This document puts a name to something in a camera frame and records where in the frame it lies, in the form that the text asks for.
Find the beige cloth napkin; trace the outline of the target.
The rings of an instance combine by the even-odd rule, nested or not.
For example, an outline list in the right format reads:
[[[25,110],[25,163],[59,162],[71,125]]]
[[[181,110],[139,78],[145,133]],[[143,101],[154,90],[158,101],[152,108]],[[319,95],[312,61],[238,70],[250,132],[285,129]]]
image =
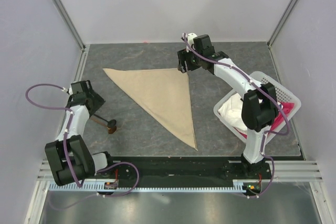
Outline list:
[[[174,69],[116,70],[105,74],[186,145],[197,149],[188,75]]]

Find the black spoon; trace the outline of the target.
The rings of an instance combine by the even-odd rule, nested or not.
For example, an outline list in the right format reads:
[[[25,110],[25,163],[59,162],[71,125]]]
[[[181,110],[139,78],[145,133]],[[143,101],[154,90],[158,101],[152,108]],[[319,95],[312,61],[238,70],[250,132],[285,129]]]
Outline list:
[[[112,119],[112,120],[107,120],[107,119],[104,119],[103,117],[97,115],[97,114],[94,114],[91,119],[101,125],[105,125],[106,127],[108,128],[113,128],[117,125],[117,121],[115,119]]]

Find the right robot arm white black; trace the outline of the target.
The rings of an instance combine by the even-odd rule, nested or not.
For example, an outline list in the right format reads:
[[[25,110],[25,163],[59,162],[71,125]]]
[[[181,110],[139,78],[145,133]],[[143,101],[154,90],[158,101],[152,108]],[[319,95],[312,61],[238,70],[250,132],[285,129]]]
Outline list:
[[[227,54],[216,52],[209,35],[183,33],[186,48],[178,51],[178,70],[182,73],[203,68],[224,80],[243,100],[241,118],[247,127],[246,147],[241,155],[241,174],[254,178],[265,163],[263,136],[279,113],[276,88],[256,81],[237,67]]]

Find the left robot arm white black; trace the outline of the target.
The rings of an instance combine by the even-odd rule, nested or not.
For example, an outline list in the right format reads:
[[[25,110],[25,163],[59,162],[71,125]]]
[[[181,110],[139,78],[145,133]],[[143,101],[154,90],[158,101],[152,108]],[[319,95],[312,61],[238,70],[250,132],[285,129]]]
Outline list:
[[[82,135],[88,120],[105,100],[92,88],[91,82],[79,81],[70,86],[66,117],[56,140],[45,145],[45,154],[58,186],[76,183],[96,173],[111,178],[115,165],[107,161],[107,152],[91,154]]]

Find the copper spoon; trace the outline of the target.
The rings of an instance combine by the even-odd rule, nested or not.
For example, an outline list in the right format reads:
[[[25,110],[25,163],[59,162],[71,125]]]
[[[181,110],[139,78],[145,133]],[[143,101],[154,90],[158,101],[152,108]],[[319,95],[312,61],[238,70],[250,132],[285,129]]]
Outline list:
[[[117,130],[117,126],[113,127],[113,128],[108,128],[105,125],[103,126],[108,130],[109,134],[113,134],[116,130]]]

